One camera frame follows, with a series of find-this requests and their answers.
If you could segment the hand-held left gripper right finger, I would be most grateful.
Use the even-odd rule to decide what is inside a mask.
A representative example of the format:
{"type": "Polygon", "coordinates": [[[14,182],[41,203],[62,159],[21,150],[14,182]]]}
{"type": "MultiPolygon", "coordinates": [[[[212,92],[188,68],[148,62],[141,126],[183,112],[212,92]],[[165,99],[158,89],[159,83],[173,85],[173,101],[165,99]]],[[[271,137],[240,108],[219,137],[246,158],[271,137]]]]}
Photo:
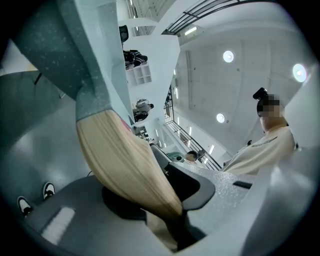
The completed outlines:
{"type": "Polygon", "coordinates": [[[252,175],[234,175],[173,162],[154,144],[151,150],[182,202],[180,244],[193,244],[212,233],[236,211],[255,180],[252,175]]]}

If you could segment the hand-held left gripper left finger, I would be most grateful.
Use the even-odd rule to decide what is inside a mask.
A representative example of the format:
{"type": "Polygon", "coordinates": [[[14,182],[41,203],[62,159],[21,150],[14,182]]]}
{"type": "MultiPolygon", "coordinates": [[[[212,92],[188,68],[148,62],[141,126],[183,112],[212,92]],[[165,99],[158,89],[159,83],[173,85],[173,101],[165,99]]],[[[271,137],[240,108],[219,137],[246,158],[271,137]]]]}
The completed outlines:
{"type": "Polygon", "coordinates": [[[139,206],[106,189],[93,175],[38,205],[25,224],[55,255],[171,256],[139,206]]]}

